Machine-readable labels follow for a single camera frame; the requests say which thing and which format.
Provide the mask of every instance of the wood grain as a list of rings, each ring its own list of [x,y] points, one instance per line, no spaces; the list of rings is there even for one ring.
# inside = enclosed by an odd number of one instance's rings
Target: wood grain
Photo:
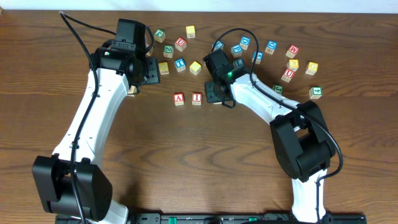
[[[275,159],[268,125],[244,106],[176,107],[172,94],[204,93],[205,68],[194,76],[177,73],[173,60],[189,66],[210,51],[224,31],[252,30],[265,50],[255,68],[267,85],[282,84],[301,102],[308,90],[323,87],[320,105],[345,157],[340,175],[328,179],[325,206],[334,213],[365,213],[369,223],[396,223],[398,213],[398,16],[382,14],[287,14],[202,12],[68,12],[94,26],[116,30],[119,18],[135,19],[167,33],[154,55],[168,62],[170,75],[126,98],[110,130],[103,171],[114,199],[128,206],[165,213],[255,213],[289,210],[290,179]],[[174,58],[162,46],[197,36]],[[75,25],[93,52],[112,38]],[[68,129],[86,85],[88,62],[56,11],[5,11],[0,16],[0,223],[53,223],[42,209],[31,167],[51,155]],[[229,57],[241,32],[223,39]],[[280,80],[290,44],[300,48],[300,68],[290,83]],[[254,44],[244,52],[250,64]],[[305,75],[308,61],[319,63]],[[331,170],[337,166],[332,160]]]

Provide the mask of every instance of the black cable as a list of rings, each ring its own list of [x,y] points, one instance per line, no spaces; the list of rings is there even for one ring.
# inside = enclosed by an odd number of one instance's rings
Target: black cable
[[[92,28],[92,29],[95,29],[95,30],[99,30],[99,31],[102,31],[102,32],[107,32],[107,33],[109,33],[109,34],[116,35],[116,33],[113,32],[113,31],[110,31],[110,30],[107,30],[107,29],[102,29],[102,28],[95,27],[95,26],[92,26],[92,25],[88,25],[88,24],[86,24],[86,23],[84,23],[84,22],[80,22],[79,20],[74,19],[74,18],[72,18],[72,17],[66,15],[66,14],[63,13],[63,12],[62,12],[62,14],[63,14],[66,18],[70,19],[70,20],[73,21],[73,22],[79,23],[80,25],[83,25],[83,26],[86,26],[86,27],[89,27],[89,28]]]
[[[70,177],[71,177],[71,180],[72,180],[72,190],[73,190],[73,194],[75,195],[76,204],[77,204],[79,212],[80,212],[81,222],[82,222],[82,224],[86,224],[85,214],[84,214],[84,211],[83,211],[83,207],[81,205],[81,200],[80,200],[79,192],[78,192],[77,185],[76,185],[76,175],[75,175],[75,159],[76,158],[75,157],[76,157],[76,149],[78,147],[78,141],[79,141],[79,138],[80,138],[81,130],[84,127],[84,124],[85,124],[85,122],[87,120],[88,114],[90,113],[90,110],[93,107],[94,101],[95,101],[95,99],[96,99],[96,97],[98,95],[98,76],[97,76],[97,72],[96,72],[94,63],[93,63],[93,61],[92,61],[92,59],[90,57],[90,53],[89,53],[87,47],[84,45],[83,41],[80,39],[79,35],[76,33],[76,31],[70,25],[70,23],[67,21],[66,18],[68,18],[68,19],[70,19],[70,20],[72,20],[74,22],[77,22],[79,24],[82,24],[84,26],[87,26],[87,27],[90,27],[90,28],[93,28],[93,27],[91,27],[91,26],[89,26],[87,24],[84,24],[84,23],[82,23],[80,21],[77,21],[76,19],[64,14],[63,12],[60,12],[60,16],[63,19],[63,21],[65,22],[65,24],[68,26],[68,28],[70,29],[72,34],[76,37],[77,41],[79,42],[79,44],[83,48],[84,52],[86,53],[86,56],[87,56],[88,61],[90,63],[90,68],[93,71],[93,75],[94,75],[95,89],[94,89],[94,92],[92,94],[91,100],[90,100],[90,102],[89,102],[89,104],[87,106],[86,112],[84,113],[83,118],[81,119],[79,127],[78,127],[78,129],[76,131],[75,138],[74,138],[74,140],[72,142],[72,152],[70,154]]]
[[[154,36],[152,35],[152,31],[150,31],[149,27],[145,27],[146,30],[148,30],[148,33],[150,35],[150,44],[148,47],[145,48],[145,54],[148,53],[151,48],[154,46]]]
[[[316,206],[315,210],[317,211],[318,223],[320,223],[320,216],[319,216],[319,187],[320,187],[320,181],[324,180],[326,178],[329,178],[329,177],[333,177],[334,175],[338,174],[341,171],[341,169],[343,168],[343,154],[341,153],[341,149],[340,149],[339,145],[337,144],[336,140],[334,139],[334,137],[320,124],[320,122],[317,119],[315,119],[314,117],[310,116],[309,114],[306,114],[306,113],[304,113],[302,111],[299,111],[296,108],[293,108],[290,105],[285,104],[283,102],[283,100],[278,100],[277,98],[273,97],[272,95],[266,93],[264,90],[259,88],[259,86],[257,85],[256,81],[254,81],[253,76],[252,76],[253,75],[253,71],[254,71],[254,65],[256,64],[257,55],[258,55],[258,52],[259,52],[259,42],[257,40],[257,37],[250,30],[247,30],[245,28],[234,28],[234,29],[228,30],[224,34],[222,34],[216,40],[215,43],[217,43],[219,40],[221,40],[221,38],[224,37],[226,34],[229,34],[230,32],[236,31],[236,30],[242,30],[242,31],[245,31],[245,32],[251,34],[253,36],[254,40],[256,41],[256,54],[254,56],[254,60],[253,60],[253,63],[252,63],[251,69],[250,69],[250,74],[249,74],[250,82],[252,83],[253,87],[256,88],[258,91],[260,91],[262,94],[264,94],[266,97],[272,99],[273,101],[277,102],[281,106],[284,106],[287,109],[290,109],[294,113],[296,113],[296,114],[304,117],[305,119],[309,120],[312,124],[315,124],[316,126],[318,126],[328,136],[328,138],[333,143],[333,145],[335,145],[336,152],[337,152],[338,158],[339,158],[339,164],[338,164],[337,169],[334,172],[330,173],[330,174],[324,175],[323,177],[319,177],[317,179],[316,183],[315,183],[317,185],[317,206]]]

